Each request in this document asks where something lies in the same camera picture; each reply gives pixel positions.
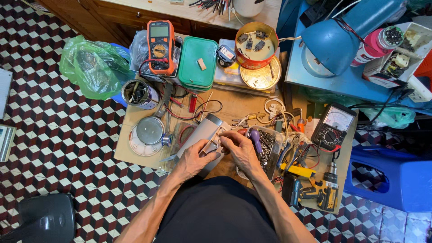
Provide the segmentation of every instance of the tile floor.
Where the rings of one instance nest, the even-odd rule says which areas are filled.
[[[0,64],[14,78],[0,122],[17,127],[10,160],[0,164],[0,234],[19,226],[22,199],[64,192],[74,197],[74,242],[113,242],[166,177],[113,158],[125,109],[86,99],[61,75],[62,47],[74,36],[58,18],[39,16],[19,0],[0,3]],[[354,145],[365,145],[364,136],[356,134]],[[375,183],[357,178],[365,188]],[[338,215],[292,210],[318,242],[426,241],[431,213],[407,214],[349,194],[341,203]]]

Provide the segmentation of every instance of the red tin can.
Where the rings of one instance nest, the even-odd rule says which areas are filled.
[[[271,40],[271,42],[274,45],[274,52],[273,52],[273,54],[271,54],[266,59],[259,60],[259,61],[257,61],[257,60],[251,60],[250,58],[248,58],[247,56],[245,56],[242,53],[243,51],[240,52],[238,50],[238,47],[237,47],[237,38],[239,36],[241,36],[244,33],[255,32],[257,30],[265,32],[268,35],[268,38]],[[237,34],[235,36],[235,42],[236,42],[236,44],[235,44],[235,47],[234,47],[234,51],[235,51],[235,54],[237,55],[237,61],[239,62],[240,65],[242,65],[242,66],[244,66],[245,68],[248,68],[248,69],[258,69],[258,68],[262,68],[262,67],[267,66],[271,62],[271,60],[272,60],[272,58],[273,58],[274,54],[276,53],[276,50],[277,50],[277,48],[279,46],[279,40],[278,40],[276,31],[272,27],[270,27],[269,25],[266,25],[266,24],[264,24],[262,22],[251,22],[251,23],[245,24],[243,27],[241,27],[238,30],[238,32],[237,32]]]

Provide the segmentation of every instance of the green lid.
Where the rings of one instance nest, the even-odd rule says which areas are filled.
[[[178,78],[185,87],[209,90],[213,85],[216,69],[216,41],[188,36],[181,48]],[[198,59],[202,58],[206,69],[201,70]]]

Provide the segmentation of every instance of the man's left hand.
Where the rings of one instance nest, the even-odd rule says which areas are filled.
[[[201,139],[196,144],[187,148],[181,156],[171,175],[178,177],[181,183],[197,175],[208,163],[221,156],[218,152],[212,152],[205,157],[200,158],[198,153],[209,141]]]

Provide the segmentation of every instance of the pink bottle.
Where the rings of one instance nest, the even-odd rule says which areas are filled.
[[[360,43],[359,50],[351,66],[358,67],[375,58],[389,54],[403,41],[402,30],[396,26],[389,26],[385,29],[377,29],[365,38],[366,44]]]

